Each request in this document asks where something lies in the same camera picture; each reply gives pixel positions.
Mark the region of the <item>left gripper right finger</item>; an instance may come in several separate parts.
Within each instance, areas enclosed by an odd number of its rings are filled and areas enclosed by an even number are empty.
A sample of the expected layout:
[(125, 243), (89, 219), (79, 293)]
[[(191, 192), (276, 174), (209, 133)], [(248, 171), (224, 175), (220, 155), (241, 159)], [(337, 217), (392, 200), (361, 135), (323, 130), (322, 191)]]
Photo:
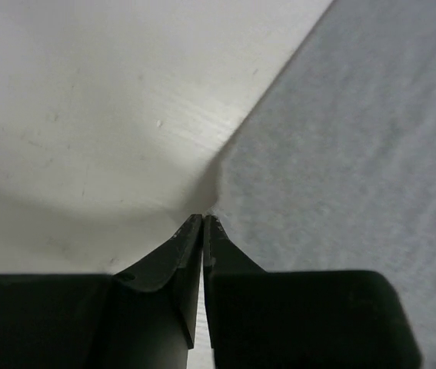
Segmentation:
[(220, 221), (203, 229), (205, 307), (218, 368), (419, 368), (389, 281), (374, 271), (267, 272)]

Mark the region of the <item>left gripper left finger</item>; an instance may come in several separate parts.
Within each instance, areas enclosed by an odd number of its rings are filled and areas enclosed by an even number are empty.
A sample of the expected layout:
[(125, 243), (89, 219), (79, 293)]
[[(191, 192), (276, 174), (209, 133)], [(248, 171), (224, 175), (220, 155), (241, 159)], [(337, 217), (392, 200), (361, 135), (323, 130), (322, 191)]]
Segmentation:
[(0, 368), (184, 368), (202, 217), (117, 274), (0, 274)]

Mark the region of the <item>grey tank top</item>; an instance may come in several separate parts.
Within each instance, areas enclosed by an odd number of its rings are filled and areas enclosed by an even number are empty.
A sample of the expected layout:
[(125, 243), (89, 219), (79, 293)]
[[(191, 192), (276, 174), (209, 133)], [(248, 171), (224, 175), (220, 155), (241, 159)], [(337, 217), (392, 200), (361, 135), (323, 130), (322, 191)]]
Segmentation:
[(371, 269), (436, 368), (436, 1), (335, 1), (234, 136), (213, 212), (268, 270)]

